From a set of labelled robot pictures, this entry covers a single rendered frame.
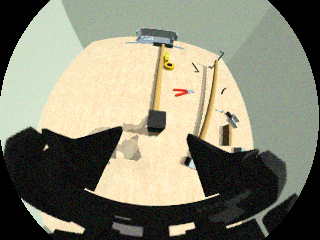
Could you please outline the red-handled pliers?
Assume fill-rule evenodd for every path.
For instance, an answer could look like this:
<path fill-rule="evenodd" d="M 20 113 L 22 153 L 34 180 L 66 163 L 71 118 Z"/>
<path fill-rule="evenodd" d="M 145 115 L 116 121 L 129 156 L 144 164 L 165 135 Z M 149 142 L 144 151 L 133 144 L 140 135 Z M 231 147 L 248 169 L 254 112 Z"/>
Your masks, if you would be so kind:
<path fill-rule="evenodd" d="M 193 89 L 173 89 L 173 92 L 183 92 L 183 93 L 176 93 L 176 96 L 184 96 L 188 95 L 188 93 L 195 93 Z"/>

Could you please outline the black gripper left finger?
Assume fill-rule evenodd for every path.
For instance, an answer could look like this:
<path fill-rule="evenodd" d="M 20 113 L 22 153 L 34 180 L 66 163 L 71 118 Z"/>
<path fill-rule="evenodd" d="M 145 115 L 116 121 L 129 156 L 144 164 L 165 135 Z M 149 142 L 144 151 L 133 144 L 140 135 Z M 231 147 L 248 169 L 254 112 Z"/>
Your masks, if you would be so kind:
<path fill-rule="evenodd" d="M 113 151 L 120 143 L 123 135 L 123 125 L 105 131 L 92 133 L 92 135 L 65 137 L 47 128 L 41 128 L 41 135 L 47 141 L 47 147 L 61 156 L 67 157 L 69 165 L 75 169 L 77 176 L 87 185 L 88 191 L 95 192 L 101 175 L 112 157 Z"/>

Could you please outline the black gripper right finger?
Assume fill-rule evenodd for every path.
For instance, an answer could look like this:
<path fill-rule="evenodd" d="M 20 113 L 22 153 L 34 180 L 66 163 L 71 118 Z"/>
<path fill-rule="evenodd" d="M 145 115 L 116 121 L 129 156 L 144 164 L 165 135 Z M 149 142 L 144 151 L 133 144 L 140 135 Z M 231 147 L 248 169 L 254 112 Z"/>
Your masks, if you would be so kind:
<path fill-rule="evenodd" d="M 257 149 L 229 153 L 191 133 L 188 133 L 187 143 L 205 197 L 217 195 L 217 188 L 237 171 L 240 164 L 256 159 L 256 155 L 259 155 Z"/>

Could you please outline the yellow ring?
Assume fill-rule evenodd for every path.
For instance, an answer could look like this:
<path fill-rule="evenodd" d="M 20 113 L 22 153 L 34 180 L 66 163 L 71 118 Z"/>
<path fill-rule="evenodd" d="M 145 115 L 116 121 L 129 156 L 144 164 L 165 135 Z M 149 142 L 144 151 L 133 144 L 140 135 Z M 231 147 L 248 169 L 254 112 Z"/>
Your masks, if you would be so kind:
<path fill-rule="evenodd" d="M 173 63 L 165 63 L 165 69 L 167 69 L 167 71 L 173 71 L 173 69 L 175 69 L 175 65 L 173 65 Z"/>

